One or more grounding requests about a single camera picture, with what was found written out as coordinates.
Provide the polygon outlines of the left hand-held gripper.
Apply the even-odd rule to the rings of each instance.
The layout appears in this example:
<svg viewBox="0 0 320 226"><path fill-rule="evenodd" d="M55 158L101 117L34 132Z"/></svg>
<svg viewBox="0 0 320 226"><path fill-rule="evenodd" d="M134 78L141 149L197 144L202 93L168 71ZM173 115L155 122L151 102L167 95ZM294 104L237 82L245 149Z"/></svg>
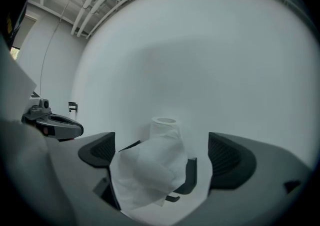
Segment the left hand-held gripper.
<svg viewBox="0 0 320 226"><path fill-rule="evenodd" d="M44 136L59 141L75 139L83 135L83 126L65 116L52 114L49 100L30 98L21 118L21 122L36 125Z"/></svg>

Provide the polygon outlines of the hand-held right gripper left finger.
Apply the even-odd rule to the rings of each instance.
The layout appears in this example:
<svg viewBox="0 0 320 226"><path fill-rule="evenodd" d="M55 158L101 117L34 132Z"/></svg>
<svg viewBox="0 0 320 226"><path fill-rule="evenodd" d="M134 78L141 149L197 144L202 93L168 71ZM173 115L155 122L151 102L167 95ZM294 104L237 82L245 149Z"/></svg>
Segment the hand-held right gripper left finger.
<svg viewBox="0 0 320 226"><path fill-rule="evenodd" d="M71 202L77 225L139 225L94 193L93 189L107 176L107 171L88 165L78 156L81 147L105 135L100 133L63 142L48 138L54 170Z"/></svg>

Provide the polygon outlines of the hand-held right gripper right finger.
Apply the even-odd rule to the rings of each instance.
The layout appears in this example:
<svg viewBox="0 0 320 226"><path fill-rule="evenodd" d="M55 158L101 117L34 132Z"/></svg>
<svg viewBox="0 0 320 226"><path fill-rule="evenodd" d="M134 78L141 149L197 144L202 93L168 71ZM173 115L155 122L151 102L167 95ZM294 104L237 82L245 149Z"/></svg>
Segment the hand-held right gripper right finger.
<svg viewBox="0 0 320 226"><path fill-rule="evenodd" d="M207 198L179 225L272 225L312 173L281 147L228 134L209 133L207 155Z"/></svg>

